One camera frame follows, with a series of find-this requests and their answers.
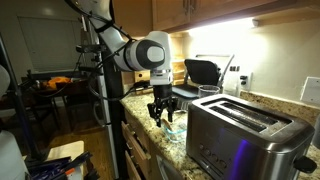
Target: orange object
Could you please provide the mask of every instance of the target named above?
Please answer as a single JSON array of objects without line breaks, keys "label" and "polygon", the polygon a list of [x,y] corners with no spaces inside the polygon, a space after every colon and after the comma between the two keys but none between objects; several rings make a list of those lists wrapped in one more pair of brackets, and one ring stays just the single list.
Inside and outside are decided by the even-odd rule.
[{"label": "orange object", "polygon": [[51,89],[57,89],[56,83],[69,83],[71,82],[70,78],[67,77],[54,77],[48,81],[48,86]]},{"label": "orange object", "polygon": [[72,174],[75,171],[74,168],[69,169],[68,171],[65,172],[66,175]]}]

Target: chair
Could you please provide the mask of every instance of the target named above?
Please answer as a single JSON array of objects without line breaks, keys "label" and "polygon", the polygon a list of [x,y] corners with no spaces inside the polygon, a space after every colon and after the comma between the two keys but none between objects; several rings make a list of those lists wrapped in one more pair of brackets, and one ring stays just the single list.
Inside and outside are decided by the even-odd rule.
[{"label": "chair", "polygon": [[[23,84],[23,83],[25,83],[25,82],[28,82],[28,81],[31,81],[31,82],[34,82],[34,80],[31,80],[30,78],[28,78],[28,77],[21,77],[21,84]],[[42,99],[42,101],[44,100],[44,101],[46,101],[46,103],[48,103],[48,98],[43,98]],[[55,101],[55,98],[54,97],[51,97],[50,98],[50,101],[51,101],[51,103],[52,103],[52,105],[53,105],[53,108],[54,108],[54,110],[55,110],[55,113],[56,113],[56,115],[58,116],[58,117],[60,117],[60,114],[59,114],[59,110],[58,110],[58,106],[57,106],[57,104],[56,104],[56,101]]]},{"label": "chair", "polygon": [[93,116],[93,103],[95,98],[91,95],[88,89],[88,81],[81,80],[73,83],[56,83],[57,89],[63,89],[61,91],[62,100],[66,109],[66,113],[69,120],[70,130],[75,128],[75,117],[82,110],[90,110],[90,114]]},{"label": "chair", "polygon": [[[2,103],[5,104],[7,108],[14,108],[13,103],[7,96],[4,96],[2,98],[2,101]],[[44,128],[43,121],[46,120],[50,115],[52,115],[54,124],[58,129],[60,129],[51,100],[47,98],[36,97],[32,94],[26,93],[23,95],[23,102],[30,126],[32,127],[33,125],[37,125],[43,136],[46,137],[46,141],[49,142],[50,135]],[[10,130],[21,127],[17,114],[14,114],[13,116],[7,118],[6,121],[2,119],[0,121],[1,129]]]}]

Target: wooden cabinet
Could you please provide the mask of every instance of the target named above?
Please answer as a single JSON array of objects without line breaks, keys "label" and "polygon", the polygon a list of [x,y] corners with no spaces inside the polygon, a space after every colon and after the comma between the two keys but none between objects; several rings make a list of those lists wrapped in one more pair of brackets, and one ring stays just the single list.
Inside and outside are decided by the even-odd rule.
[{"label": "wooden cabinet", "polygon": [[149,179],[151,172],[150,154],[148,152],[149,139],[142,127],[126,111],[127,124],[122,122],[122,134],[126,140],[128,152],[126,161],[130,179]]},{"label": "wooden cabinet", "polygon": [[153,0],[154,30],[190,28],[279,9],[296,0]]},{"label": "wooden cabinet", "polygon": [[114,0],[115,22],[130,36],[146,36],[152,31],[152,3],[150,0]]},{"label": "wooden cabinet", "polygon": [[159,165],[158,165],[158,161],[157,161],[157,155],[158,156],[162,156],[162,153],[160,152],[159,148],[157,148],[157,146],[150,142],[150,155],[151,155],[151,169],[152,172],[150,174],[150,179],[152,180],[162,180],[162,175],[159,169]]},{"label": "wooden cabinet", "polygon": [[153,29],[163,30],[189,22],[189,0],[152,0]]}]

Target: power cord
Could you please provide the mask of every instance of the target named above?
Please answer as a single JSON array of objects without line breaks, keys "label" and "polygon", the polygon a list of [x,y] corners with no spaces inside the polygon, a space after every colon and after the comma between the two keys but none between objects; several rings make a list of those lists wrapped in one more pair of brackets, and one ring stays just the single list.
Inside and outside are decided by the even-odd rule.
[{"label": "power cord", "polygon": [[[76,65],[75,65],[75,67],[74,67],[74,69],[73,69],[73,71],[72,71],[72,73],[71,73],[71,78],[70,78],[70,79],[72,79],[72,78],[74,77],[74,74],[75,74],[77,68],[80,66],[80,64],[81,64],[81,63],[80,63],[80,60],[81,60],[81,56],[82,56],[82,55],[83,55],[83,53],[80,53],[79,58],[78,58],[78,60],[77,60],[77,62],[76,62]],[[59,94],[60,92],[62,92],[68,85],[69,85],[69,83],[66,83],[61,89],[59,89],[57,92],[52,93],[52,94],[50,94],[50,95],[42,95],[42,94],[39,94],[37,91],[33,91],[33,92],[34,92],[35,95],[37,95],[37,96],[39,96],[39,97],[51,98],[51,97]]]},{"label": "power cord", "polygon": [[90,92],[98,97],[99,99],[104,99],[104,100],[107,100],[107,101],[119,101],[121,99],[123,99],[124,97],[126,97],[128,94],[132,93],[132,92],[135,92],[137,88],[143,88],[143,89],[147,89],[147,88],[150,88],[149,86],[149,82],[144,82],[144,83],[137,83],[135,84],[133,87],[131,87],[123,96],[120,96],[120,97],[116,97],[116,98],[108,98],[108,97],[104,97],[102,96],[101,94],[99,94],[98,92],[96,92],[94,90],[94,88],[92,87],[92,83],[93,83],[93,80],[94,80],[94,76],[96,75],[96,72],[98,72],[98,70],[100,68],[103,67],[103,64],[113,58],[114,56],[116,55],[119,55],[119,52],[125,48],[127,48],[129,46],[129,44],[131,44],[133,41],[135,41],[135,39],[131,38],[131,36],[124,32],[121,28],[119,28],[115,23],[114,21],[109,21],[107,19],[105,19],[104,17],[102,16],[99,16],[99,15],[95,15],[95,14],[92,14],[92,12],[85,12],[83,11],[82,9],[80,9],[79,7],[77,7],[71,0],[65,0],[65,2],[73,9],[75,10],[76,12],[86,16],[87,18],[93,18],[93,19],[96,19],[98,21],[101,21],[101,22],[104,22],[105,25],[102,26],[101,28],[99,29],[95,29],[96,32],[102,32],[104,31],[105,29],[108,29],[110,27],[116,29],[120,34],[122,34],[123,36],[125,36],[128,41],[126,42],[126,44],[124,44],[122,47],[120,47],[118,50],[116,50],[114,53],[108,55],[107,57],[105,57],[101,62],[99,62],[95,67],[94,69],[91,71],[89,77],[88,77],[88,88],[90,90]]}]

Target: stainless steel toaster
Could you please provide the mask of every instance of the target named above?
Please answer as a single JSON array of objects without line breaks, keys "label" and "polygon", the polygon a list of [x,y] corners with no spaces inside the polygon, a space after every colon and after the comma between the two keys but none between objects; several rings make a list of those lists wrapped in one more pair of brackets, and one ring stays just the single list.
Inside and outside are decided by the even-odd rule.
[{"label": "stainless steel toaster", "polygon": [[213,179],[290,180],[317,165],[305,157],[314,128],[228,95],[189,105],[187,154]]}]

